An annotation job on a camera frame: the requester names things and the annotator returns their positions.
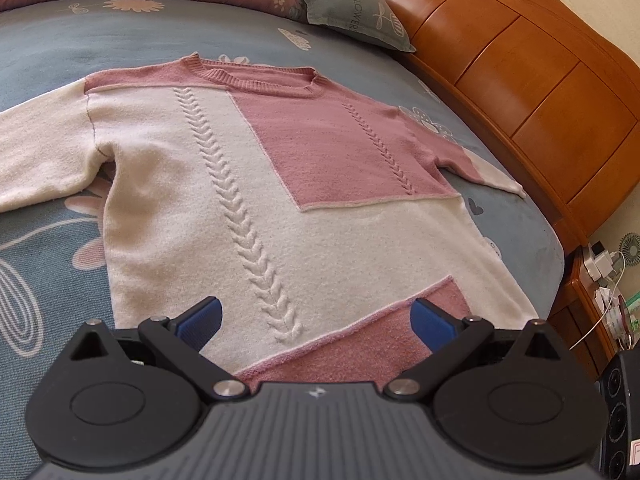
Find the pink and white knit sweater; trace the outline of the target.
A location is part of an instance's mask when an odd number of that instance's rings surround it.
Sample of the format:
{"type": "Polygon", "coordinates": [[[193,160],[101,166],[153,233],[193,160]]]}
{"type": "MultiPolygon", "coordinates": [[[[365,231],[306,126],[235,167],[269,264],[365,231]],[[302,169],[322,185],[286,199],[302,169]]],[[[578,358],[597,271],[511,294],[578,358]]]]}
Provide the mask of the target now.
{"type": "Polygon", "coordinates": [[[486,160],[308,67],[204,60],[104,70],[1,115],[5,211],[115,177],[102,236],[117,327],[224,308],[205,355],[307,379],[427,292],[500,328],[536,314],[448,172],[521,195],[486,160]]]}

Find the wooden nightstand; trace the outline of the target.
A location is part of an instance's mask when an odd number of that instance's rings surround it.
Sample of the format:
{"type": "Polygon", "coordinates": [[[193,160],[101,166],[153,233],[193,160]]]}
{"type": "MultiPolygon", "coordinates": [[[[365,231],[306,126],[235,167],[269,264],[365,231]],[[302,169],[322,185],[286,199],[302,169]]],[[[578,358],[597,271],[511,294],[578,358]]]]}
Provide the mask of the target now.
{"type": "MultiPolygon", "coordinates": [[[[584,266],[582,248],[565,258],[565,272],[548,321],[569,347],[600,318],[601,311],[594,300],[598,287],[584,266]]],[[[591,379],[600,377],[616,353],[616,344],[603,323],[573,350],[573,356],[591,379]]]]}

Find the white power strip with chargers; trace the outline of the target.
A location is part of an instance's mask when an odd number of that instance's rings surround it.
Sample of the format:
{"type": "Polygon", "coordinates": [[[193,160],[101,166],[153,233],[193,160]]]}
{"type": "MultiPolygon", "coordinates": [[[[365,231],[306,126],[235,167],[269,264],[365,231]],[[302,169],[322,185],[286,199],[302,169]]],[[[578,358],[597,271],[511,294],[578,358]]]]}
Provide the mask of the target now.
{"type": "Polygon", "coordinates": [[[593,300],[600,310],[600,323],[622,350],[634,348],[639,341],[639,294],[626,298],[620,285],[626,271],[637,266],[627,266],[618,249],[610,252],[601,242],[589,245],[582,258],[590,280],[596,284],[593,300]]]}

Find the small white desk fan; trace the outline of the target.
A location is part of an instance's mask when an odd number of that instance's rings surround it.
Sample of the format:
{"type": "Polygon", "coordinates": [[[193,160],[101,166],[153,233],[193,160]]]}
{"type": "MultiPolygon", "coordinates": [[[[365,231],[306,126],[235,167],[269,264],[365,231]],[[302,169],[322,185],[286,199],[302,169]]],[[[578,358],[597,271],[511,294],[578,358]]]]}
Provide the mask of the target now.
{"type": "Polygon", "coordinates": [[[620,253],[624,256],[627,266],[638,266],[640,263],[640,234],[626,233],[620,239],[620,253]]]}

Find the orange wooden headboard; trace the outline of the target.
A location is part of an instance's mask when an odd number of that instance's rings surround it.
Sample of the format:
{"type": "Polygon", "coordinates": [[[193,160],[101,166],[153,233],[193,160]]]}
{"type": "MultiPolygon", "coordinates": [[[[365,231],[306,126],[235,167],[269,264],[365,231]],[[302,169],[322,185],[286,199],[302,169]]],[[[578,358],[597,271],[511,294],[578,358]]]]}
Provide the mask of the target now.
{"type": "Polygon", "coordinates": [[[560,0],[386,0],[402,62],[585,245],[639,181],[639,70],[560,0]]]}

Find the grey-green flower pillow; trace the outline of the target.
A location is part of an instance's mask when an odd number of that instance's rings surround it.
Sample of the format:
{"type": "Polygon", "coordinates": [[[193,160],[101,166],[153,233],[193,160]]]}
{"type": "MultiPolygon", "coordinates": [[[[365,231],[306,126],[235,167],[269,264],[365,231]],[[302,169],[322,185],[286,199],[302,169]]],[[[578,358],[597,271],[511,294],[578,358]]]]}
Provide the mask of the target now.
{"type": "Polygon", "coordinates": [[[394,51],[413,53],[408,32],[385,0],[303,0],[307,22],[394,51]]]}

